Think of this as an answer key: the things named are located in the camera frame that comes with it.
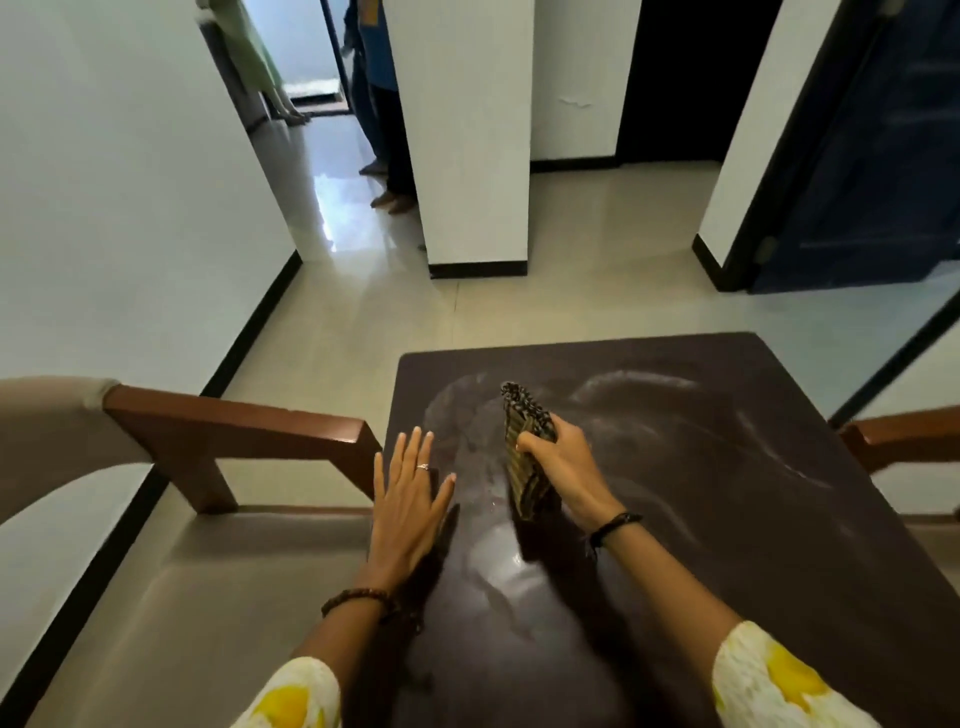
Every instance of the bare foot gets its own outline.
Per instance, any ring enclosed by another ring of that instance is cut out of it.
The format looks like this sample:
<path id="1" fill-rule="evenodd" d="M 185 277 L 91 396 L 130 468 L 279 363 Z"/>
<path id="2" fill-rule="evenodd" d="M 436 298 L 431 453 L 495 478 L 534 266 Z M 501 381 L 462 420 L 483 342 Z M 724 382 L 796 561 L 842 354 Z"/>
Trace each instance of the bare foot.
<path id="1" fill-rule="evenodd" d="M 385 207 L 396 200 L 396 194 L 389 189 L 379 197 L 374 197 L 370 207 Z"/>
<path id="2" fill-rule="evenodd" d="M 389 214 L 402 215 L 404 212 L 409 212 L 416 206 L 416 197 L 412 197 L 411 195 L 397 195 L 396 202 L 394 202 L 394 206 L 390 208 Z"/>
<path id="3" fill-rule="evenodd" d="M 387 162 L 383 159 L 374 159 L 370 164 L 360 169 L 359 174 L 364 177 L 386 177 Z"/>

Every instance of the chair armrest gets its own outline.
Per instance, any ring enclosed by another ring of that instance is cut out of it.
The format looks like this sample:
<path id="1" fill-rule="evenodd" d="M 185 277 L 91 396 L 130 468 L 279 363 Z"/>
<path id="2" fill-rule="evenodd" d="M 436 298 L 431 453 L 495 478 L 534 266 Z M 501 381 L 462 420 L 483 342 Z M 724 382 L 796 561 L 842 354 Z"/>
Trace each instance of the chair armrest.
<path id="1" fill-rule="evenodd" d="M 840 431 L 868 473 L 894 463 L 960 461 L 960 406 L 860 420 Z"/>
<path id="2" fill-rule="evenodd" d="M 373 498 L 381 450 L 363 420 L 160 392 L 120 384 L 104 411 L 155 459 L 198 513 L 237 509 L 218 457 L 329 460 Z"/>

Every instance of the table top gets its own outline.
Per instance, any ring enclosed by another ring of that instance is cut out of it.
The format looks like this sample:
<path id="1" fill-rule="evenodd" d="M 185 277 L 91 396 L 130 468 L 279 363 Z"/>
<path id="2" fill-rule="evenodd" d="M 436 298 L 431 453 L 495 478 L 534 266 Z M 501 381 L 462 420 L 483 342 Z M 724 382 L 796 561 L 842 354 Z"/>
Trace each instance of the table top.
<path id="1" fill-rule="evenodd" d="M 960 599 L 753 334 L 401 358 L 387 434 L 458 474 L 442 554 L 381 628 L 348 725 L 718 725 L 611 557 L 563 514 L 515 522 L 500 383 L 580 425 L 612 490 L 745 619 L 885 726 L 960 724 Z"/>

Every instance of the blue shirt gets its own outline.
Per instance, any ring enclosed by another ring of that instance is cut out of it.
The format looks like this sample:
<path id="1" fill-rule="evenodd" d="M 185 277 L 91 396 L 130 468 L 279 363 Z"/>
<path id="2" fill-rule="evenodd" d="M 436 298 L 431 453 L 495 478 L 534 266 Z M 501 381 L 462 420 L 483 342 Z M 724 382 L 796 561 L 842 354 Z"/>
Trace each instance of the blue shirt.
<path id="1" fill-rule="evenodd" d="M 377 4 L 376 25 L 364 25 L 360 22 L 360 37 L 363 38 L 364 54 L 367 60 L 367 81 L 371 85 L 398 91 L 394 54 L 390 49 L 390 34 L 387 32 L 387 16 L 383 12 L 383 0 Z"/>

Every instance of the black bracelet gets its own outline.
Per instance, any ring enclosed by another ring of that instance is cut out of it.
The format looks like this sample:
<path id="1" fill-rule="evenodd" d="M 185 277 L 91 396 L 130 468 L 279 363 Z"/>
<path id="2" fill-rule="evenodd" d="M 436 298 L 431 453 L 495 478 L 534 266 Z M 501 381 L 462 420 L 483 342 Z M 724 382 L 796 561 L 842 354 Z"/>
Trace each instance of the black bracelet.
<path id="1" fill-rule="evenodd" d="M 326 617 L 331 610 L 336 609 L 341 604 L 350 601 L 351 599 L 376 599 L 377 601 L 381 602 L 383 606 L 387 608 L 387 613 L 380 618 L 381 622 L 385 622 L 387 619 L 400 611 L 400 608 L 394 601 L 394 598 L 382 589 L 344 589 L 332 599 L 328 599 L 326 604 L 324 604 L 324 606 L 321 608 L 320 613 Z"/>
<path id="2" fill-rule="evenodd" d="M 626 525 L 627 523 L 639 523 L 642 520 L 643 517 L 639 513 L 631 513 L 630 511 L 624 511 L 619 516 L 614 516 L 612 519 L 604 523 L 590 534 L 590 548 L 595 551 L 597 548 L 602 546 L 603 540 L 621 525 Z"/>

